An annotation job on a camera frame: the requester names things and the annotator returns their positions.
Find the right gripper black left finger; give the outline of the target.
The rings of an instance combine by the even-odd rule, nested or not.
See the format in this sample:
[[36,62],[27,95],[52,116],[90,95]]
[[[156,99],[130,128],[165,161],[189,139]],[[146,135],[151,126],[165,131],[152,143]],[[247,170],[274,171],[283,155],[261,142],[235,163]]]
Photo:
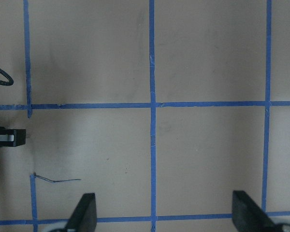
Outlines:
[[94,232],[96,226],[97,209],[95,193],[85,193],[65,225],[64,231]]

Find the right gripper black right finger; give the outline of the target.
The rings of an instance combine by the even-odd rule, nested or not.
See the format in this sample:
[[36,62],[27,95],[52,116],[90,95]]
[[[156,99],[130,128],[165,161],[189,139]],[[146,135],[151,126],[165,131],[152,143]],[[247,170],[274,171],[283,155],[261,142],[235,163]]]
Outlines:
[[232,192],[232,222],[238,232],[279,232],[275,224],[243,190]]

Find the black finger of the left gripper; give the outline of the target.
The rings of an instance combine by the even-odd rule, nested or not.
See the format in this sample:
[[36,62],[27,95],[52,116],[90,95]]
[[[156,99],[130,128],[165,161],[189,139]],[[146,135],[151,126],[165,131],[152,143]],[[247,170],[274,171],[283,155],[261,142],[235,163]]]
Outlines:
[[26,144],[25,129],[0,127],[0,147],[17,147]]

